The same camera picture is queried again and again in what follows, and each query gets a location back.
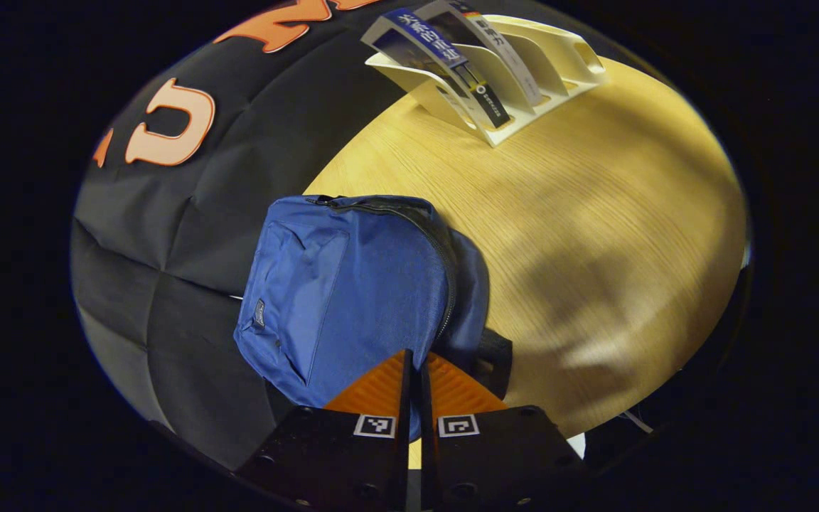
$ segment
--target wood grain surface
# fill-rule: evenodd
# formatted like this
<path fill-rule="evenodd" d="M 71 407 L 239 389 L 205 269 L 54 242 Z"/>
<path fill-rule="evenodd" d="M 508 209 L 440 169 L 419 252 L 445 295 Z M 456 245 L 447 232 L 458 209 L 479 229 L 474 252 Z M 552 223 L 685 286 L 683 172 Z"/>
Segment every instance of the wood grain surface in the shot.
<path fill-rule="evenodd" d="M 467 234 L 491 276 L 488 327 L 514 343 L 505 402 L 539 405 L 566 437 L 685 364 L 744 253 L 742 192 L 699 114 L 649 75 L 601 61 L 608 84 L 496 149 L 403 97 L 306 189 L 426 198 Z"/>

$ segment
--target orange letter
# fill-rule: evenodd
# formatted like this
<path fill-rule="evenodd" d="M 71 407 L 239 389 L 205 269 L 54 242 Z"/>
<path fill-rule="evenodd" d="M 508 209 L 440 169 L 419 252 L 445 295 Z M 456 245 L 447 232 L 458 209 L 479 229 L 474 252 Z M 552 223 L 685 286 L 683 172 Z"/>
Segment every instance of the orange letter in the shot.
<path fill-rule="evenodd" d="M 332 0 L 339 11 L 358 9 L 378 2 L 378 0 Z M 260 13 L 240 25 L 234 26 L 214 43 L 233 36 L 264 41 L 264 53 L 270 54 L 289 45 L 309 32 L 308 25 L 285 26 L 281 23 L 294 21 L 324 21 L 331 19 L 331 7 L 324 0 L 298 0 L 295 6 L 279 7 L 273 11 Z"/>
<path fill-rule="evenodd" d="M 214 123 L 214 98 L 204 91 L 179 87 L 175 78 L 170 78 L 156 91 L 146 112 L 150 114 L 157 107 L 185 110 L 188 126 L 178 136 L 167 137 L 147 131 L 146 123 L 137 125 L 128 139 L 127 163 L 144 160 L 158 165 L 179 165 L 195 154 Z"/>
<path fill-rule="evenodd" d="M 94 160 L 97 160 L 98 168 L 103 169 L 103 162 L 107 161 L 107 149 L 109 143 L 113 140 L 113 129 L 109 129 L 109 133 L 103 137 L 97 150 L 94 151 Z"/>

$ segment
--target black background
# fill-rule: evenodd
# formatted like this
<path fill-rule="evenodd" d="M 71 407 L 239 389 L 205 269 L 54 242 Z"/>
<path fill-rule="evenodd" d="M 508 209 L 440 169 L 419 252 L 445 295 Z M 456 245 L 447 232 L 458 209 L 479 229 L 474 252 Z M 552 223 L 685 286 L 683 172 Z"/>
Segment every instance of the black background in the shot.
<path fill-rule="evenodd" d="M 718 384 L 588 508 L 819 509 L 819 2 L 558 6 L 695 102 L 761 237 Z M 104 127 L 261 7 L 0 2 L 0 510 L 268 509 L 134 414 L 87 349 L 68 282 L 74 197 Z"/>

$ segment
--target brochure holder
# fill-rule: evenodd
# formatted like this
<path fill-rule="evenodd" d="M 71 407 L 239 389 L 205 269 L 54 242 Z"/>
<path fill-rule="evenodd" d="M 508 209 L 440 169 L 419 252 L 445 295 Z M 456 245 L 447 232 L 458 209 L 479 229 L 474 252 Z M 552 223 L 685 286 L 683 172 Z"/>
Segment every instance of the brochure holder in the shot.
<path fill-rule="evenodd" d="M 480 137 L 492 148 L 565 101 L 605 82 L 604 66 L 581 36 L 512 16 L 485 14 L 485 18 L 507 38 L 542 91 L 542 103 L 532 106 L 500 56 L 482 46 L 455 44 L 484 75 L 510 114 L 510 121 L 497 129 L 476 119 L 438 75 L 403 67 L 381 53 L 372 55 L 365 63 L 402 87 L 432 116 Z"/>

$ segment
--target backpack zipper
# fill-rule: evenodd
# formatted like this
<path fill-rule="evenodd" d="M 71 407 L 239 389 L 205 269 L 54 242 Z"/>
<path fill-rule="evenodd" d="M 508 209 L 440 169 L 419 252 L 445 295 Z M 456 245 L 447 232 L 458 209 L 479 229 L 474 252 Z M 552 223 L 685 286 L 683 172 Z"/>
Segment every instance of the backpack zipper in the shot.
<path fill-rule="evenodd" d="M 433 343 L 436 343 L 439 339 L 441 339 L 441 335 L 444 334 L 445 329 L 448 328 L 448 323 L 451 321 L 451 315 L 454 312 L 454 306 L 457 302 L 457 276 L 451 272 L 451 265 L 449 264 L 448 257 L 445 254 L 445 249 L 442 247 L 441 243 L 438 242 L 438 240 L 436 240 L 428 230 L 420 226 L 417 221 L 401 213 L 400 211 L 395 210 L 395 208 L 368 206 L 364 204 L 338 205 L 330 200 L 321 200 L 321 198 L 318 198 L 318 201 L 309 200 L 309 202 L 316 205 L 327 206 L 328 208 L 331 208 L 331 210 L 363 210 L 376 215 L 381 213 L 396 215 L 397 217 L 403 218 L 403 220 L 409 221 L 409 223 L 412 223 L 413 226 L 416 226 L 416 229 L 422 231 L 423 236 L 425 236 L 426 240 L 429 241 L 429 244 L 432 244 L 432 247 L 435 247 L 435 252 L 438 252 L 438 257 L 441 258 L 441 263 L 444 266 L 444 273 L 448 276 L 448 304 L 446 305 L 444 314 L 441 317 L 441 325 L 438 327 L 438 333 L 435 334 L 435 340 Z"/>

